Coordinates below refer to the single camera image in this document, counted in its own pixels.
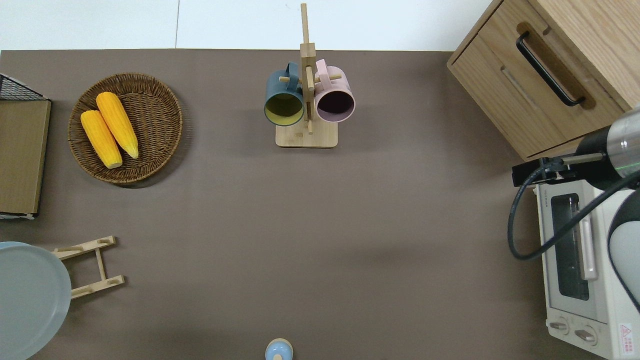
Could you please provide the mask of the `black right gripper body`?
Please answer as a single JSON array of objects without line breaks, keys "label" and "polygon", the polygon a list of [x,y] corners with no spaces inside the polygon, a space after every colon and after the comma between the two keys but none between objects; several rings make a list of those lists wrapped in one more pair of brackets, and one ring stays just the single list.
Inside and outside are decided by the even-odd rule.
[{"label": "black right gripper body", "polygon": [[[525,183],[535,170],[546,164],[552,166],[544,170],[542,174],[534,177],[532,184],[546,183],[555,185],[567,182],[576,182],[585,180],[592,187],[601,191],[605,191],[617,180],[621,179],[621,175],[615,171],[607,155],[607,139],[610,128],[605,127],[601,130],[588,134],[578,144],[574,153],[555,157],[541,157],[536,160],[524,162],[512,167],[512,184],[519,187]],[[603,157],[596,161],[566,163],[564,158],[580,157],[585,155],[601,154]]]}]

